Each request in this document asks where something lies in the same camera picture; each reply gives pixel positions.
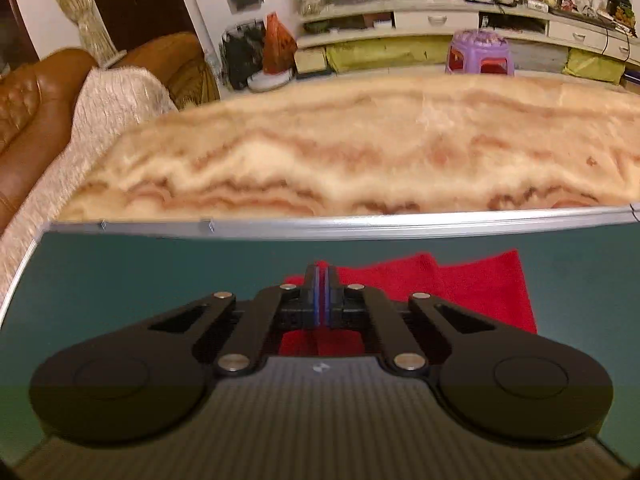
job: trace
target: drawer handle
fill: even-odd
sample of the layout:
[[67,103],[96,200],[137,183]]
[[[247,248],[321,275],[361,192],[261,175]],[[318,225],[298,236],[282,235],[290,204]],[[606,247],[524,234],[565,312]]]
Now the drawer handle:
[[431,25],[444,25],[446,21],[446,16],[429,16],[429,23],[431,23]]

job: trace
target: brown leather sofa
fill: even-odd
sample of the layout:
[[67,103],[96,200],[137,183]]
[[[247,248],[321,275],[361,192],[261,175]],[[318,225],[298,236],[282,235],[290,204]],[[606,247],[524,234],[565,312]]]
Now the brown leather sofa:
[[[94,58],[77,48],[23,65],[0,81],[0,235],[42,173],[68,144],[76,99]],[[148,69],[178,108],[219,98],[193,34],[174,34],[128,53],[114,67]]]

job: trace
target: floor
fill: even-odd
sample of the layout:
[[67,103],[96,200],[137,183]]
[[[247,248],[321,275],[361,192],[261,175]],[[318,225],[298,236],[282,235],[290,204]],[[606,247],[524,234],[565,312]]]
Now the floor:
[[[311,79],[305,79],[305,80],[297,80],[294,79],[291,83],[289,83],[289,85],[291,84],[304,84],[307,83],[309,81],[318,81],[321,79],[331,79],[334,77],[338,77],[338,78],[353,78],[353,77],[370,77],[373,75],[383,75],[383,74],[393,74],[393,75],[401,75],[403,73],[405,74],[411,74],[411,75],[439,75],[442,74],[444,72],[444,65],[443,64],[436,64],[436,65],[429,65],[429,66],[409,66],[409,67],[404,67],[404,68],[380,68],[380,69],[375,69],[375,70],[358,70],[356,72],[347,72],[347,73],[342,73],[342,74],[332,74],[332,75],[328,75],[328,76],[322,76],[319,78],[311,78]],[[611,83],[603,83],[601,81],[592,81],[590,79],[581,79],[579,77],[574,77],[574,76],[570,76],[570,75],[564,75],[564,74],[558,74],[558,73],[553,73],[553,72],[534,72],[531,70],[516,70],[515,73],[516,76],[524,76],[524,77],[544,77],[544,78],[551,78],[551,79],[561,79],[561,80],[565,80],[565,81],[570,81],[576,84],[585,84],[585,85],[592,85],[592,86],[601,86],[603,88],[609,88],[611,90],[614,91],[619,91],[619,92],[626,92],[626,90],[624,88],[622,88],[622,86],[619,85],[613,85]],[[233,98],[233,97],[237,97],[246,93],[249,93],[250,90],[246,89],[246,90],[242,90],[242,91],[234,91],[231,90],[230,88],[225,87],[220,81],[218,81],[218,88],[220,89],[220,98],[221,99],[229,99],[229,98]]]

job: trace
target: white logo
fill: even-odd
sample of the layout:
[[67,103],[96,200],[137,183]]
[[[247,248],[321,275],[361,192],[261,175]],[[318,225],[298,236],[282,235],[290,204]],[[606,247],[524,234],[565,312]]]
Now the white logo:
[[327,364],[320,363],[317,365],[313,365],[313,370],[319,374],[323,374],[324,372],[328,372],[331,367]]

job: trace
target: orange plastic bag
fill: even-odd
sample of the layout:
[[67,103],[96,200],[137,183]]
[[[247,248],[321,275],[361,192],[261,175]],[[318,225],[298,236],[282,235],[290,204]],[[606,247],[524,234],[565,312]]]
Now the orange plastic bag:
[[293,67],[298,46],[296,40],[280,22],[275,12],[267,16],[267,32],[264,37],[262,70],[265,74],[279,74]]

